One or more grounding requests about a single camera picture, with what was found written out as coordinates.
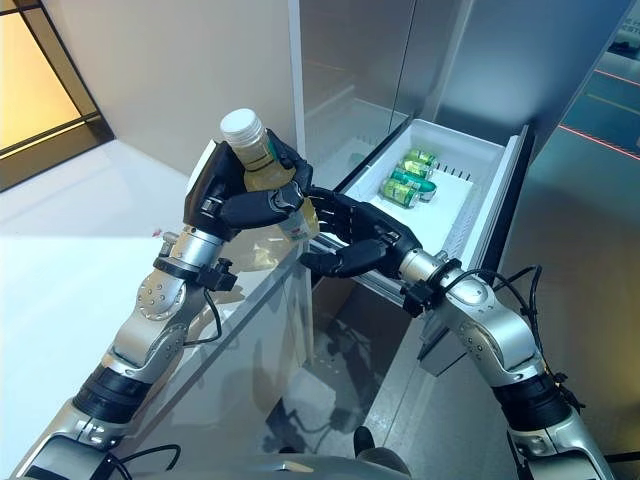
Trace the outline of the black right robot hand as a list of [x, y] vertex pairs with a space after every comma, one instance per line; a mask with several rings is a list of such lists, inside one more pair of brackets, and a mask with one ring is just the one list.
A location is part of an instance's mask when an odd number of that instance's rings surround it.
[[368, 202], [316, 186], [309, 191], [309, 199], [320, 230], [346, 244], [333, 253], [300, 256], [300, 263], [318, 275], [351, 278], [376, 270], [398, 279], [405, 256], [422, 247], [409, 227]]

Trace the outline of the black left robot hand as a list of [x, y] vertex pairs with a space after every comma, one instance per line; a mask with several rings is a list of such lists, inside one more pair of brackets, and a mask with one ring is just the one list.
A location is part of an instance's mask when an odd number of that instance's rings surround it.
[[229, 242], [242, 230], [280, 224], [301, 208], [311, 190], [313, 168], [271, 129], [266, 136], [276, 163], [292, 171], [293, 178], [277, 189], [248, 191], [244, 166], [222, 141], [185, 197], [184, 224]]

